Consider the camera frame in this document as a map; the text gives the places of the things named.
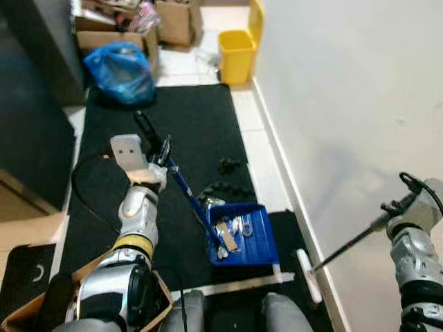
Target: yellow trash bin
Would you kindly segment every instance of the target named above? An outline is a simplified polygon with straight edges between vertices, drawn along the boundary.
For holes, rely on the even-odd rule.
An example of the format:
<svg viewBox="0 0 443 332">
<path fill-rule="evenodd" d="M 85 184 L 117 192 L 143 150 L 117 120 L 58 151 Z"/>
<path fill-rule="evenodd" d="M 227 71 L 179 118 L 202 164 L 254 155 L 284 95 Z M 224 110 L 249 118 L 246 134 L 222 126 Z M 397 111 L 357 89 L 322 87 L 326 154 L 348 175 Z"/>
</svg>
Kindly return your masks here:
<svg viewBox="0 0 443 332">
<path fill-rule="evenodd" d="M 251 0 L 248 31 L 230 30 L 219 34 L 219 70 L 223 83 L 236 85 L 248 80 L 262 28 L 263 9 L 257 0 Z"/>
</svg>

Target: white mop head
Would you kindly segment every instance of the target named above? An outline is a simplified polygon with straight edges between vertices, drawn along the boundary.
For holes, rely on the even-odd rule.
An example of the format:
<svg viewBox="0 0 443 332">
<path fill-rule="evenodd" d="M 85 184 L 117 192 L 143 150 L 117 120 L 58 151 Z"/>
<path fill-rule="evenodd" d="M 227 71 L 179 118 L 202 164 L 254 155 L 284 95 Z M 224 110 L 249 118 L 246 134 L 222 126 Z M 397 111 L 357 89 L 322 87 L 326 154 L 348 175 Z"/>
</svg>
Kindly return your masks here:
<svg viewBox="0 0 443 332">
<path fill-rule="evenodd" d="M 320 293 L 320 289 L 318 287 L 317 278 L 315 273 L 312 272 L 312 265 L 309 261 L 309 257 L 303 249 L 297 250 L 297 258 L 300 262 L 300 266 L 303 271 L 303 275 L 306 280 L 306 285 L 311 293 L 312 301 L 315 304 L 319 304 L 322 302 L 322 296 Z"/>
</svg>

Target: white wall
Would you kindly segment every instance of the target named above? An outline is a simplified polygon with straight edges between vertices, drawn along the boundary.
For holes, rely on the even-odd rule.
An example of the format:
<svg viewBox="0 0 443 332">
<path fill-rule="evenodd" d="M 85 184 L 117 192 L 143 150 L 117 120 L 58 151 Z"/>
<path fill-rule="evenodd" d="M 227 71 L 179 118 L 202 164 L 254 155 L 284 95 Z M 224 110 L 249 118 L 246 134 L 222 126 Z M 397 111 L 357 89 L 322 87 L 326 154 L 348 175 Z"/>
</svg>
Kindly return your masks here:
<svg viewBox="0 0 443 332">
<path fill-rule="evenodd" d="M 399 171 L 443 178 L 443 2 L 264 6 L 255 81 L 326 256 L 406 193 Z M 375 234 L 329 267 L 352 331 L 398 331 L 389 251 Z"/>
</svg>

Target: blue plastic bag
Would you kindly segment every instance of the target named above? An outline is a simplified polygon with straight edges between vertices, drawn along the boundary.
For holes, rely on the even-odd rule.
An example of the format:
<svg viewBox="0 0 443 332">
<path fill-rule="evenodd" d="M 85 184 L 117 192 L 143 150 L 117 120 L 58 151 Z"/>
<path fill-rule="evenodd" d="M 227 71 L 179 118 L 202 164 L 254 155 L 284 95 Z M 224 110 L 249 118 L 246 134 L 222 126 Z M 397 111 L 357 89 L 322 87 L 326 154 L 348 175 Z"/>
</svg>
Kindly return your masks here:
<svg viewBox="0 0 443 332">
<path fill-rule="evenodd" d="M 154 99 L 151 66 L 136 44 L 117 41 L 95 49 L 84 59 L 98 87 L 122 104 Z"/>
</svg>

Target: baseboard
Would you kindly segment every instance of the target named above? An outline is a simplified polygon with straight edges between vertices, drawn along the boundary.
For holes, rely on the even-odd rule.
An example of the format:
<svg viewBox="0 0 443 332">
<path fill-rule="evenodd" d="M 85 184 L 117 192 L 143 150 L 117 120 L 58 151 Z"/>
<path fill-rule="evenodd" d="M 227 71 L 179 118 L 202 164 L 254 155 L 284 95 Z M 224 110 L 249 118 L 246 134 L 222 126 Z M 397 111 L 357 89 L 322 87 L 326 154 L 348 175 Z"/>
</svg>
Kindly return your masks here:
<svg viewBox="0 0 443 332">
<path fill-rule="evenodd" d="M 298 225 L 301 229 L 303 239 L 305 240 L 307 249 L 309 251 L 309 257 L 311 258 L 313 264 L 317 263 L 323 260 L 324 256 L 321 252 L 320 246 L 318 245 L 316 235 L 312 229 L 309 216 L 306 212 L 300 192 L 296 185 L 296 180 L 291 173 L 286 154 L 279 140 L 277 131 L 275 130 L 271 116 L 269 115 L 269 110 L 266 107 L 266 102 L 263 98 L 260 85 L 258 84 L 256 77 L 253 77 L 252 89 L 260 115 L 262 116 L 264 129 L 268 135 L 275 160 L 277 161 L 278 169 L 282 174 L 284 187 L 287 191 L 289 200 L 297 218 Z M 326 303 L 327 312 L 331 318 L 334 330 L 350 332 L 351 328 L 344 314 L 343 307 L 332 281 L 332 276 L 327 267 L 317 274 L 317 280 L 322 290 L 323 300 Z"/>
</svg>

